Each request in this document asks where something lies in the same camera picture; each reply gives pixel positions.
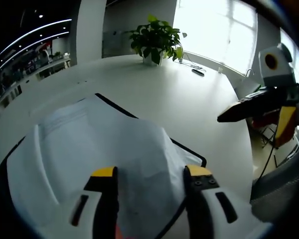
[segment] ceiling light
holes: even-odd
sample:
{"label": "ceiling light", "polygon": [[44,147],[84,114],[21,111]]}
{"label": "ceiling light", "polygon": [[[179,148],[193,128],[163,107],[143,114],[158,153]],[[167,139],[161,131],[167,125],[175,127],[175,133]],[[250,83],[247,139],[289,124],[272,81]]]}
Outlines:
{"label": "ceiling light", "polygon": [[[66,31],[66,32],[63,32],[63,33],[59,33],[59,34],[56,34],[56,35],[53,35],[53,36],[49,36],[49,37],[46,37],[44,39],[42,39],[43,41],[47,40],[47,39],[50,39],[50,38],[53,38],[53,37],[56,37],[56,36],[60,36],[60,35],[64,35],[64,34],[67,34],[69,33],[69,31]],[[27,47],[23,48],[22,50],[20,50],[19,52],[17,52],[16,54],[14,54],[13,56],[11,56],[6,62],[4,62],[1,66],[0,66],[0,69],[6,64],[8,63],[13,57],[15,57],[16,55],[20,54],[22,51],[38,44],[40,41],[36,41],[35,43],[32,43],[31,45],[28,45]]]}
{"label": "ceiling light", "polygon": [[43,28],[48,27],[48,26],[52,26],[52,25],[55,25],[55,24],[58,24],[58,23],[67,22],[67,21],[71,21],[71,20],[72,20],[72,19],[66,19],[66,20],[62,20],[62,21],[56,21],[56,22],[49,23],[49,24],[47,24],[47,25],[41,26],[41,27],[39,27],[39,28],[36,28],[36,29],[34,29],[34,30],[32,30],[32,31],[30,31],[30,32],[28,32],[28,33],[26,33],[25,35],[19,37],[19,38],[18,38],[17,40],[15,40],[14,42],[12,42],[9,46],[7,46],[7,47],[0,53],[0,55],[1,55],[5,50],[7,50],[9,47],[11,47],[13,44],[15,44],[16,42],[18,42],[18,41],[21,40],[22,38],[24,38],[24,37],[30,35],[31,33],[34,33],[35,31],[38,31],[38,30],[43,29]]}

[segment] white round table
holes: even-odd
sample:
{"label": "white round table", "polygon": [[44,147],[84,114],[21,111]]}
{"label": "white round table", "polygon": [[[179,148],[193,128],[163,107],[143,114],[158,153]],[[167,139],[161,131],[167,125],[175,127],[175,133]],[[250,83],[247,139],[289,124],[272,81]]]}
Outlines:
{"label": "white round table", "polygon": [[0,163],[55,109],[100,93],[135,116],[204,156],[218,183],[249,201],[252,151],[246,121],[218,123],[237,96],[227,77],[204,67],[205,77],[171,60],[161,67],[136,55],[100,59],[60,71],[22,91],[0,115]]}

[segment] bright window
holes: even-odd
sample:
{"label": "bright window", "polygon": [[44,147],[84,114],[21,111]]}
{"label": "bright window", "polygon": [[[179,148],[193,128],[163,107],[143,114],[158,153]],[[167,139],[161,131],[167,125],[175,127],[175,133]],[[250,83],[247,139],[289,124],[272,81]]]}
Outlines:
{"label": "bright window", "polygon": [[187,33],[184,51],[224,64],[241,74],[251,67],[256,12],[239,0],[178,0],[173,27]]}
{"label": "bright window", "polygon": [[280,30],[281,42],[286,45],[291,53],[293,62],[291,63],[294,68],[296,82],[299,83],[299,49],[294,41],[281,29]]}

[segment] black cable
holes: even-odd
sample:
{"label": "black cable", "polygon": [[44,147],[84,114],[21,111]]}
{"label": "black cable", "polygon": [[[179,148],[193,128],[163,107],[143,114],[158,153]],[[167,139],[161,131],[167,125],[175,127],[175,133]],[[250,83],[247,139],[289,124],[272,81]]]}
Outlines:
{"label": "black cable", "polygon": [[261,179],[261,177],[264,175],[264,172],[265,172],[265,170],[266,170],[266,168],[267,168],[267,165],[268,165],[268,163],[269,163],[269,160],[270,160],[270,158],[271,158],[271,155],[273,154],[274,147],[275,147],[275,136],[276,136],[276,133],[277,133],[277,129],[276,129],[276,131],[275,131],[275,133],[274,133],[273,147],[271,148],[271,151],[270,151],[269,157],[268,157],[268,159],[267,159],[267,162],[266,162],[266,164],[265,164],[265,167],[264,167],[262,173],[260,174],[259,178],[258,178],[257,181],[255,182],[254,186],[259,182],[259,180]]}
{"label": "black cable", "polygon": [[194,65],[192,65],[192,64],[190,64],[190,63],[186,63],[186,62],[180,62],[180,64],[185,65],[185,66],[189,66],[189,67],[191,67],[191,68],[194,68],[194,69],[197,69],[197,70],[202,70],[202,71],[205,71],[205,72],[206,72],[206,70],[203,69],[203,68],[200,67],[200,66],[194,66]]}
{"label": "black cable", "polygon": [[191,65],[192,68],[195,68],[195,69],[202,70],[202,71],[206,72],[206,70],[205,70],[204,68],[198,66],[196,63],[194,63],[194,62],[190,59],[190,57],[189,57],[189,55],[187,54],[187,52],[184,52],[184,55],[185,55],[185,54],[186,54],[188,60],[192,63],[192,65]]}

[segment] white fabric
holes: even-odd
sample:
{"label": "white fabric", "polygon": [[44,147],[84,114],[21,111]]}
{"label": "white fabric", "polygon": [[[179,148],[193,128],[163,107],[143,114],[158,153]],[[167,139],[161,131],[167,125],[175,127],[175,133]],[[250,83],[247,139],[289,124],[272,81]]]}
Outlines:
{"label": "white fabric", "polygon": [[119,169],[118,226],[123,236],[152,239],[184,199],[182,172],[201,160],[175,146],[163,128],[130,118],[93,96],[36,125],[7,160],[20,215],[44,226],[95,170]]}

